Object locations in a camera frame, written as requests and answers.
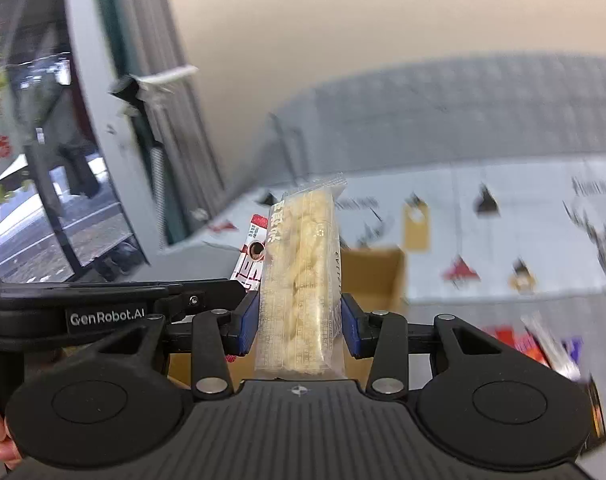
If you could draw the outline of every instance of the window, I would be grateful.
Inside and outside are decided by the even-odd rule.
[[[1,279],[94,268],[111,281],[141,260],[88,119],[63,0],[0,0]]]

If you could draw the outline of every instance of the white wall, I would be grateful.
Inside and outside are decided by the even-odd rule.
[[[266,112],[315,83],[408,60],[606,54],[606,0],[171,0],[223,171]]]

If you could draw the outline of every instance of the yellow tag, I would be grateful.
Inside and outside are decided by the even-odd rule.
[[[529,272],[529,269],[525,263],[523,263],[523,260],[518,259],[514,264],[514,273],[509,279],[509,284],[514,290],[521,294],[527,294],[534,291],[536,279]]]
[[[406,251],[423,253],[430,250],[430,209],[422,200],[407,202],[403,207]]]

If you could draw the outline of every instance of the cardboard box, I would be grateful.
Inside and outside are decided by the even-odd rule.
[[[353,295],[365,312],[388,310],[403,314],[405,287],[405,254],[398,248],[341,250],[341,291]],[[368,379],[372,359],[356,360],[343,343],[345,373],[357,379],[362,387]],[[235,389],[241,380],[254,377],[254,346],[250,354],[228,363]],[[170,377],[190,384],[190,354],[173,354]]]
[[[405,254],[399,248],[341,250],[341,292],[352,294],[364,312],[404,314]],[[343,342],[345,374],[365,388],[372,358],[354,359]]]

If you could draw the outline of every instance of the white snack package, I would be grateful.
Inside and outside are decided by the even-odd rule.
[[[334,198],[344,186],[340,178],[320,182],[270,209],[256,341],[261,377],[343,376]]]

